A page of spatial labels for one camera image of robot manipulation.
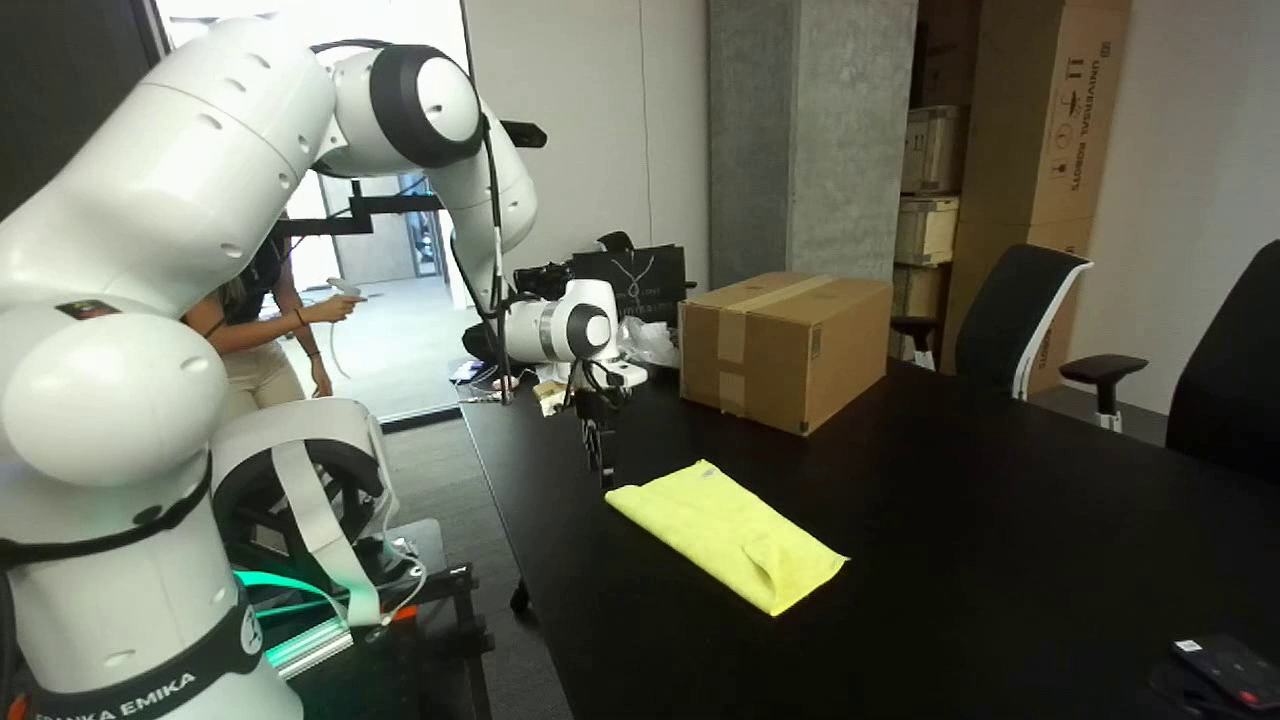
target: table surface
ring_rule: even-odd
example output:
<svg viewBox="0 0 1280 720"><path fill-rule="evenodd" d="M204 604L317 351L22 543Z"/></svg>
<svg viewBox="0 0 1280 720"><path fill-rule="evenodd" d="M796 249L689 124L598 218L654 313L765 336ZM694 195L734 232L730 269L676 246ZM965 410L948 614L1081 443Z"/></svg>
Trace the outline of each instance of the table surface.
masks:
<svg viewBox="0 0 1280 720"><path fill-rule="evenodd" d="M1163 716L1168 643L1280 662L1280 490L897 367L807 439L642 387L598 434L467 405L582 720ZM605 506L716 459L852 556L782 622Z"/></svg>

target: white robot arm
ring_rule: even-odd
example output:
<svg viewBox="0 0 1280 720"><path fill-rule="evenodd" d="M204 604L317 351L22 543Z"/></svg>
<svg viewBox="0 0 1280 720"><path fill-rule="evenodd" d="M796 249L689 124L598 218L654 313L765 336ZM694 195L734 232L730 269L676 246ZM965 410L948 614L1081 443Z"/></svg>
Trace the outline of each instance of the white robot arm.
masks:
<svg viewBox="0 0 1280 720"><path fill-rule="evenodd" d="M230 25L151 70L0 224L0 567L32 716L301 716L255 662L207 510L226 367L177 316L254 260L311 164L429 164L481 305L537 218L452 62L325 63L277 25Z"/></svg>

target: black table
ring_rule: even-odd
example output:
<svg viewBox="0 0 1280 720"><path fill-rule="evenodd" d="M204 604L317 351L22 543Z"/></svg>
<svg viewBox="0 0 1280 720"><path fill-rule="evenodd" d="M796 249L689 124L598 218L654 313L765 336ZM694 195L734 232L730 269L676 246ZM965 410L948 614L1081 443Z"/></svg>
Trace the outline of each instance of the black table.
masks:
<svg viewBox="0 0 1280 720"><path fill-rule="evenodd" d="M463 422L582 720L1168 716L1171 639L1280 662L1280 490L925 371L814 439L674 387L598 434ZM769 622L599 501L700 456L852 565Z"/></svg>

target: yellow paper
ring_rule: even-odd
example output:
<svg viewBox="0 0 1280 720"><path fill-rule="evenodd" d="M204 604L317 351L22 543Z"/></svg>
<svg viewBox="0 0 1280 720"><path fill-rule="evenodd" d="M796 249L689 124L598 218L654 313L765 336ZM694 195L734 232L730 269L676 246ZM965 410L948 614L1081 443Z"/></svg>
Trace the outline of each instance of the yellow paper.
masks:
<svg viewBox="0 0 1280 720"><path fill-rule="evenodd" d="M842 554L707 459L605 493L605 501L769 618L789 614L844 567Z"/></svg>

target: white wall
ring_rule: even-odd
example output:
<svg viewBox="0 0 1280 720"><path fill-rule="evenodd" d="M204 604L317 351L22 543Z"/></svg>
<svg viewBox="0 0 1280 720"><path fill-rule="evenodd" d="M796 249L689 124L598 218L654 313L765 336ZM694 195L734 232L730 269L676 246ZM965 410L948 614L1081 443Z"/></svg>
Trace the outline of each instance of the white wall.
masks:
<svg viewBox="0 0 1280 720"><path fill-rule="evenodd" d="M700 0L467 0L478 75L498 117L549 134L530 156L539 221L511 269L567 260L623 228L685 246L704 284L707 79Z"/></svg>
<svg viewBox="0 0 1280 720"><path fill-rule="evenodd" d="M1280 238L1280 3L1137 0L1116 138L1071 355L1154 367L1120 401L1168 413L1171 383L1248 257Z"/></svg>

